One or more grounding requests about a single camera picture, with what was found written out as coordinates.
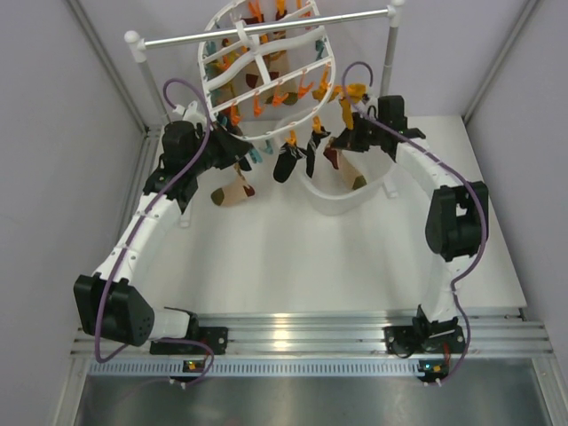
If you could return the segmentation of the right grey rack pole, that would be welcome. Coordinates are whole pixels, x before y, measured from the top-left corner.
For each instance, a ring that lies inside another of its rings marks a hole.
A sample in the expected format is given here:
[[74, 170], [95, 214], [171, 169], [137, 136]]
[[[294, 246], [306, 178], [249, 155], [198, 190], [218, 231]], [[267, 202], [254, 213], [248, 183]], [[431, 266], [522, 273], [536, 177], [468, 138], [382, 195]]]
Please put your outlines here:
[[397, 40], [398, 40], [398, 27], [389, 27], [385, 57], [383, 61], [383, 71], [379, 87], [380, 97], [387, 96], [390, 91], [392, 67], [394, 62]]

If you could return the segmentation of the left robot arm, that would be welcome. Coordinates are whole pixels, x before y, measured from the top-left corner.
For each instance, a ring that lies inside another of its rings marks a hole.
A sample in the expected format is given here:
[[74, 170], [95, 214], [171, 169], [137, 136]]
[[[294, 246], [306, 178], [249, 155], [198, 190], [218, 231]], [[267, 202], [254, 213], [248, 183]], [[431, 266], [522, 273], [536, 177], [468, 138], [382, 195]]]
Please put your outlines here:
[[146, 274], [168, 232], [181, 222], [207, 170], [231, 167], [252, 145], [230, 123], [174, 121], [161, 134], [162, 152], [140, 196], [135, 213], [116, 246], [92, 275], [74, 284], [83, 332], [140, 346], [169, 338], [179, 351], [200, 344], [194, 314], [158, 308], [143, 288]]

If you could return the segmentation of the mustard yellow sock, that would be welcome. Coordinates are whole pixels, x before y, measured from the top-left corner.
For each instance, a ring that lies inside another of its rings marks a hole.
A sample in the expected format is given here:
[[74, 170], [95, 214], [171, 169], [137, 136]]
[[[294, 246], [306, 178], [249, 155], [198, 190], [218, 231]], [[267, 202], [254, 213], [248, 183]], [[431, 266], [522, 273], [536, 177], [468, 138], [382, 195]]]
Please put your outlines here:
[[342, 119], [348, 130], [354, 128], [354, 119], [352, 118], [351, 107], [358, 104], [366, 95], [367, 87], [363, 83], [348, 84], [346, 88], [336, 85], [333, 89], [317, 89], [312, 91], [312, 97], [321, 101], [328, 92], [331, 92], [328, 102], [337, 100], [341, 107]]

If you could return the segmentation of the white plastic basin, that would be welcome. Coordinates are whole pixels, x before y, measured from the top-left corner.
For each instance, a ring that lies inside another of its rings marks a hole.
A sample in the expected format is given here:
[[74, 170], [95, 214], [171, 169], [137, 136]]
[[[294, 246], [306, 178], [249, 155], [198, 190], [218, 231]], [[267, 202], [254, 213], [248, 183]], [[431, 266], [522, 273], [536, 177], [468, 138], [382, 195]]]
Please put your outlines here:
[[300, 160], [288, 180], [276, 187], [286, 201], [322, 215], [339, 216], [374, 198], [394, 163], [381, 149], [373, 147], [365, 153], [343, 151], [334, 168], [324, 155], [327, 143], [324, 138], [319, 144], [310, 177], [306, 175], [305, 160]]

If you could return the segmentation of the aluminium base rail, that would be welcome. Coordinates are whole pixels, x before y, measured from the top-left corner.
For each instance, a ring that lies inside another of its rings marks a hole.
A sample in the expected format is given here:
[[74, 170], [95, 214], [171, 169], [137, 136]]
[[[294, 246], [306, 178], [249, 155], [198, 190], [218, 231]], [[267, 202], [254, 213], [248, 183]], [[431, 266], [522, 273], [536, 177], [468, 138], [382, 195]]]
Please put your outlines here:
[[205, 316], [212, 332], [204, 351], [180, 346], [157, 354], [150, 343], [130, 347], [99, 364], [92, 337], [78, 332], [70, 375], [168, 377], [317, 377], [442, 375], [458, 360], [550, 359], [545, 327], [515, 312], [472, 315], [462, 335], [439, 346], [414, 349], [403, 332], [409, 320], [379, 314], [355, 316]]

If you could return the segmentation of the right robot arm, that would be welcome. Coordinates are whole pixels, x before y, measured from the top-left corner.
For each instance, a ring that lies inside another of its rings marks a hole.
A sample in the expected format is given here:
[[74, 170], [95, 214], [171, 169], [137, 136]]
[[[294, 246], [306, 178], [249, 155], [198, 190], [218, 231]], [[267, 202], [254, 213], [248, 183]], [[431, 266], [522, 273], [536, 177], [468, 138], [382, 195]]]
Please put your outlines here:
[[459, 283], [473, 272], [488, 240], [489, 192], [470, 182], [433, 153], [425, 134], [408, 124], [400, 96], [380, 97], [367, 109], [342, 102], [345, 128], [331, 146], [364, 153], [376, 146], [407, 172], [428, 196], [424, 235], [433, 254], [425, 296], [408, 326], [385, 331], [387, 351], [465, 353], [469, 321], [459, 301]]

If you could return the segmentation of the white round sock hanger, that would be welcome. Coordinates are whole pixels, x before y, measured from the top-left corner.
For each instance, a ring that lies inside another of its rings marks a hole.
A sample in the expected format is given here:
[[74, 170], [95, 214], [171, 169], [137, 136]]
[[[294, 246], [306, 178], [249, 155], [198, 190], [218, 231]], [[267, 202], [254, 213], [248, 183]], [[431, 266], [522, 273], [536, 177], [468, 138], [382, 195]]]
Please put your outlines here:
[[198, 48], [209, 115], [254, 142], [308, 123], [334, 97], [335, 57], [321, 25], [247, 32], [257, 24], [320, 16], [313, 1], [231, 1], [209, 21]]

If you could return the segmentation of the white rack foot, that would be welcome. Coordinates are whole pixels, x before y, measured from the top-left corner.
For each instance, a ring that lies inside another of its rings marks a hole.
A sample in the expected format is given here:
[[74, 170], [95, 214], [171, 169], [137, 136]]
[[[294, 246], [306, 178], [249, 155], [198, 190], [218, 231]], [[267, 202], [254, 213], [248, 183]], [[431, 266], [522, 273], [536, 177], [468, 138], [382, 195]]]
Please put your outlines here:
[[191, 224], [191, 207], [188, 206], [185, 211], [181, 214], [178, 225], [180, 228], [187, 228]]

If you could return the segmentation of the grey horizontal rack bar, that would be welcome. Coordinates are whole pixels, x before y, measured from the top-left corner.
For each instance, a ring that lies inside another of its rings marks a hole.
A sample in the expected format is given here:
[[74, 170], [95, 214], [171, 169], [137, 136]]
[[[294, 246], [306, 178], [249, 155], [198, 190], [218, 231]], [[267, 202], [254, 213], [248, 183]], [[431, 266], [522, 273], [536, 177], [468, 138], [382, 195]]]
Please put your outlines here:
[[[390, 24], [398, 25], [405, 3], [405, 1], [391, 1], [390, 4], [379, 10], [352, 12], [333, 16], [318, 16], [315, 18], [305, 18], [298, 20], [293, 20], [291, 18], [291, 15], [287, 15], [284, 19], [278, 20], [273, 23], [261, 23], [251, 26], [244, 26], [241, 33], [246, 36], [252, 36], [269, 32], [280, 32], [295, 28], [320, 27], [349, 21], [369, 20], [381, 17], [388, 18], [390, 20]], [[237, 36], [239, 32], [240, 30], [237, 28], [237, 26], [234, 26], [233, 28], [209, 30], [199, 34], [180, 35], [176, 37], [145, 41], [138, 32], [127, 31], [124, 34], [124, 41], [129, 46], [134, 60], [137, 63], [143, 63], [147, 61], [146, 50], [148, 49], [157, 49], [190, 43], [201, 43], [219, 38], [223, 39], [230, 36]]]

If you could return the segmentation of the striped maroon green sock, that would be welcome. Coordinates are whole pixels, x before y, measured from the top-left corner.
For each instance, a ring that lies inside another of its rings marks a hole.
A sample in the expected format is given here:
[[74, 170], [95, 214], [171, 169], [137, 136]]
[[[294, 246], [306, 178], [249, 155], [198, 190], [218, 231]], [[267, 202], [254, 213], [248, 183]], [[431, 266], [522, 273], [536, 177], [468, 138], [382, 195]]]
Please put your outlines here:
[[324, 156], [329, 160], [332, 167], [338, 171], [343, 183], [348, 190], [356, 191], [367, 185], [364, 175], [343, 154], [342, 150], [336, 150], [330, 146], [330, 141], [324, 148]]

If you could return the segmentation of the grey metal rack pole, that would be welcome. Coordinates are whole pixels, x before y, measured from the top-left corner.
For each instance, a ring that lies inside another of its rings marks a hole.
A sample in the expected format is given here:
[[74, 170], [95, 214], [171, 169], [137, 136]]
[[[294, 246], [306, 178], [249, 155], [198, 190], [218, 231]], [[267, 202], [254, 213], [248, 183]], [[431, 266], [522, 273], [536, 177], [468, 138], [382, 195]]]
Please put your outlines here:
[[160, 93], [157, 83], [154, 79], [154, 75], [151, 71], [151, 68], [148, 65], [148, 61], [145, 60], [138, 64], [138, 68], [140, 73], [142, 74], [143, 80], [146, 84], [146, 87], [150, 93], [151, 99], [154, 103], [154, 106], [158, 112], [159, 118], [163, 125], [171, 122], [170, 115], [164, 105], [162, 100], [162, 94]]

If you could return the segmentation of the teal clothes clip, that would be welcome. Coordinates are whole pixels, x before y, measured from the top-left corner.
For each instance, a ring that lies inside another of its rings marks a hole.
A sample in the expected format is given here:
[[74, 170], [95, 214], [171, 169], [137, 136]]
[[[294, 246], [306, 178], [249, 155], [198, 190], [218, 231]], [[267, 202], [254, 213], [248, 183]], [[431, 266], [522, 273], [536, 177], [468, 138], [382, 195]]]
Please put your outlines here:
[[262, 163], [266, 155], [273, 154], [274, 148], [270, 139], [267, 139], [261, 146], [253, 146], [248, 152], [248, 156], [254, 164]]

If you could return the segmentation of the beige brown patch sock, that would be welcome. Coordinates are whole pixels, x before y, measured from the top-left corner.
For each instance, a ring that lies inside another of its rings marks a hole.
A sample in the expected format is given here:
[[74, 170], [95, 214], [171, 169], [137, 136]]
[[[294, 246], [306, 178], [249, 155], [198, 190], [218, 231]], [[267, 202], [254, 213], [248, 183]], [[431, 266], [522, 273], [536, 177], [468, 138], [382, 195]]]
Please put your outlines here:
[[232, 183], [221, 186], [210, 195], [211, 201], [218, 207], [229, 208], [256, 195], [255, 188], [243, 175], [240, 165], [234, 167], [236, 176]]

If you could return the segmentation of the black white striped sock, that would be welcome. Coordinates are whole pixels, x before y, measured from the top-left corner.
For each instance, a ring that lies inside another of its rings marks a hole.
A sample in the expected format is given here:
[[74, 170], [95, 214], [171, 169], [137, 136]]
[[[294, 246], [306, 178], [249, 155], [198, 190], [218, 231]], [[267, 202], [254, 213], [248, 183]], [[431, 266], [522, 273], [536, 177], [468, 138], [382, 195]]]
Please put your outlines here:
[[315, 170], [316, 151], [321, 140], [329, 136], [330, 132], [326, 131], [324, 127], [313, 130], [307, 147], [302, 148], [297, 145], [296, 132], [290, 131], [290, 137], [286, 139], [279, 150], [279, 156], [272, 173], [274, 180], [278, 183], [285, 183], [301, 160], [305, 160], [306, 176], [312, 178]]

